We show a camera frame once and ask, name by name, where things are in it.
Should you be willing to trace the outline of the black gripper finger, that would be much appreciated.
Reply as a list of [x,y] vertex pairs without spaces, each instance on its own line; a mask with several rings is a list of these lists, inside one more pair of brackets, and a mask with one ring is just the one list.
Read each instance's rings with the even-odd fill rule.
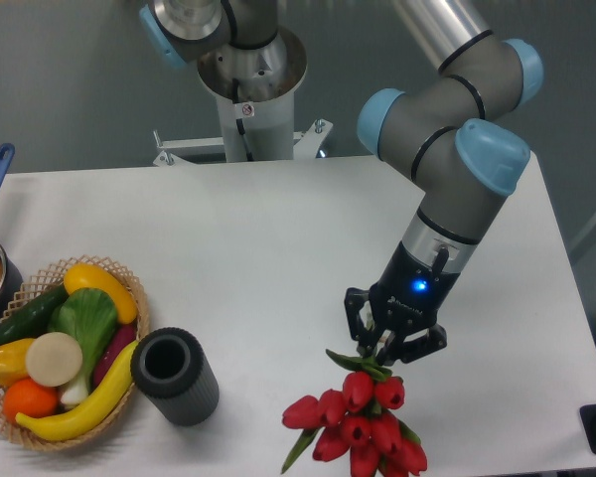
[[349,332],[352,340],[357,343],[359,355],[373,356],[382,337],[383,327],[378,325],[373,317],[370,293],[354,287],[348,288],[344,307]]
[[384,346],[378,351],[376,361],[380,366],[392,366],[396,361],[412,363],[430,354],[443,350],[447,346],[446,330],[440,325],[433,325],[413,340],[391,332]]

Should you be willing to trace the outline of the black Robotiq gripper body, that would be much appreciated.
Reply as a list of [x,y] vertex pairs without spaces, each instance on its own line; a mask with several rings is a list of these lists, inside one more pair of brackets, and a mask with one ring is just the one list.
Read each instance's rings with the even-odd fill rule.
[[371,344],[390,331],[397,339],[436,324],[437,312],[459,275],[447,271],[449,252],[442,245],[425,265],[399,244],[380,279],[369,291]]

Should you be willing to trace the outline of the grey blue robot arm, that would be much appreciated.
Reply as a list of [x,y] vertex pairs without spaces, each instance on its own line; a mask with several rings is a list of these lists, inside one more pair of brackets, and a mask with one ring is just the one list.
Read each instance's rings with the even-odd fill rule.
[[[418,94],[376,92],[357,122],[367,150],[424,194],[381,278],[345,296],[359,354],[383,366],[445,347],[438,310],[530,158],[497,121],[543,82],[537,51],[498,39],[471,2],[397,7],[439,79]],[[139,18],[165,61],[196,65],[216,99],[228,161],[297,157],[294,93],[306,52],[279,24],[276,2],[149,1]]]

